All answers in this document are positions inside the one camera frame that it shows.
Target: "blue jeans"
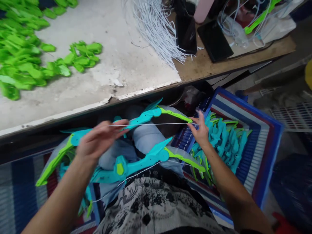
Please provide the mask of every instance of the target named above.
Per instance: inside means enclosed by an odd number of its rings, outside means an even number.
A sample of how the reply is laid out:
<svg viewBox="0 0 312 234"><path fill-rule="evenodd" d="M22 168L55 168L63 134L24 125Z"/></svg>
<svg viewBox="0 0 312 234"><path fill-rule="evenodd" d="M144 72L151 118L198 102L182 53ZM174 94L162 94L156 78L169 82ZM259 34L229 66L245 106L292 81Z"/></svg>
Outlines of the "blue jeans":
<svg viewBox="0 0 312 234"><path fill-rule="evenodd" d="M131 106L126 110L125 118L129 120L137 118L143 111L143 107ZM147 154L156 144L166 139L156 125L138 126L132 129L128 135L134 140L135 147L143 154ZM116 158L119 155L123 155L125 159L131 163L140 160L140 158L137 157L132 142L128 138L121 137L100 157L98 164L104 170L113 170ZM170 160L178 162L178 159L172 158ZM184 177L181 164L166 161L161 162L160 165L166 169L174 171L180 177ZM118 186L118 184L120 184L120 182L99 184L101 197L108 194L102 199L104 207L114 200L118 196L119 191L124 188L124 184L121 184L120 186Z"/></svg>

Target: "plastic basket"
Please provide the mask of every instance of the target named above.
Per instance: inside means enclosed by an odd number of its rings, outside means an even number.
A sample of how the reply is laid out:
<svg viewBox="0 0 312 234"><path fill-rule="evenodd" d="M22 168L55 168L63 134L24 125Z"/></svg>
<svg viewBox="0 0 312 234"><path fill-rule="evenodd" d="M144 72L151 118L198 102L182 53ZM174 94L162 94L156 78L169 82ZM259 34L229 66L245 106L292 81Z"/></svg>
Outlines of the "plastic basket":
<svg viewBox="0 0 312 234"><path fill-rule="evenodd" d="M312 232L312 157L293 154L274 166L270 188L286 219Z"/></svg>
<svg viewBox="0 0 312 234"><path fill-rule="evenodd" d="M224 119L236 120L245 129L253 130L248 137L236 176L262 209L284 129L283 125L221 87L215 90L210 100L204 100L198 107L205 111L205 117L211 110ZM195 139L190 129L184 127L175 136L172 146L190 152L194 142ZM190 171L190 167L184 167L184 171L191 175L187 172ZM229 211L218 192L204 182L196 183L193 179L191 182L190 186L203 195L212 212L233 224Z"/></svg>

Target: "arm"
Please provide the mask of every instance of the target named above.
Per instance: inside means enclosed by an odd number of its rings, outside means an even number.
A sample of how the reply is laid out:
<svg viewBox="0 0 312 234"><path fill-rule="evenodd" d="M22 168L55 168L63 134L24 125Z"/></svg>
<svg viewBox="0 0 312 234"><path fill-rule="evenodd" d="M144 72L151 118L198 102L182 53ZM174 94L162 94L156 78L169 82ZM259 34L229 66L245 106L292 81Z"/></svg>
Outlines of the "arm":
<svg viewBox="0 0 312 234"><path fill-rule="evenodd" d="M191 119L199 125L199 130L196 130L191 124L188 126L210 163L217 188L226 202L235 230L240 232L244 229L251 229L263 234L273 233L270 223L251 195L208 141L208 127L205 125L203 113L199 112L199 119Z"/></svg>
<svg viewBox="0 0 312 234"><path fill-rule="evenodd" d="M114 124L128 124L128 121L120 120ZM120 131L122 127L106 127L107 125L112 123L100 123L81 139L69 169L22 234L70 233L98 159L127 131Z"/></svg>

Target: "smartphone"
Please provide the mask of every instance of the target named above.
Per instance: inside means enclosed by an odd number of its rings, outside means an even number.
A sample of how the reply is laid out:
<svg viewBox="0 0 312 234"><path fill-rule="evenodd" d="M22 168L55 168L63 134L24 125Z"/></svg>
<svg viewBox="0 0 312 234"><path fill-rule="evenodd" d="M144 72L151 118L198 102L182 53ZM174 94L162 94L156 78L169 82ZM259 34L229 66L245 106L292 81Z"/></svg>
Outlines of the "smartphone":
<svg viewBox="0 0 312 234"><path fill-rule="evenodd" d="M234 54L217 21L199 27L197 32L212 62L219 62Z"/></svg>
<svg viewBox="0 0 312 234"><path fill-rule="evenodd" d="M197 53L195 20L191 16L177 15L176 25L176 44L181 51L187 54Z"/></svg>

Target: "black and white patterned fabric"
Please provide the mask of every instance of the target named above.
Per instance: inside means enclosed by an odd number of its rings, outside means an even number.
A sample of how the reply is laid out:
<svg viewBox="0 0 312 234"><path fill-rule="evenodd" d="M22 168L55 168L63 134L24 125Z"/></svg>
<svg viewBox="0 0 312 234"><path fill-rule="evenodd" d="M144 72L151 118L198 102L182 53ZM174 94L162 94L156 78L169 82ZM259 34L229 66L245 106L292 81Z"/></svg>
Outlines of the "black and white patterned fabric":
<svg viewBox="0 0 312 234"><path fill-rule="evenodd" d="M105 211L95 233L236 233L220 226L185 179L159 165L133 178Z"/></svg>

